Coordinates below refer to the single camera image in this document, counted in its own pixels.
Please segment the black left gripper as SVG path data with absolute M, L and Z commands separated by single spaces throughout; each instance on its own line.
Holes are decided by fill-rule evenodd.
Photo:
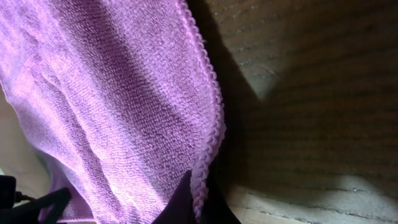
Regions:
M 1 224 L 38 223 L 56 224 L 71 200 L 67 188 L 56 190 L 34 199 L 16 191 L 16 178 L 0 176 Z M 13 207 L 15 203 L 27 201 Z

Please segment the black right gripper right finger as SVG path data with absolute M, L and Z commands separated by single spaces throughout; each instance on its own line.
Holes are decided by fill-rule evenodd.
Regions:
M 210 173 L 206 180 L 208 198 L 205 200 L 200 223 L 201 224 L 241 224 L 231 211 L 221 193 L 215 179 L 215 165 L 210 166 Z

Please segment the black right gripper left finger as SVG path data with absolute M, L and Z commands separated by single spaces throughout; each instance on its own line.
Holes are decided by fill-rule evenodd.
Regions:
M 190 191 L 190 170 L 184 173 L 166 207 L 152 224 L 196 224 Z

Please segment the purple microfiber cloth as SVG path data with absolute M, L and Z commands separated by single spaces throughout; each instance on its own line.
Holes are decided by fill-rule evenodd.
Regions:
M 188 170 L 199 220 L 225 126 L 185 1 L 2 1 L 1 86 L 71 192 L 61 222 L 151 223 Z

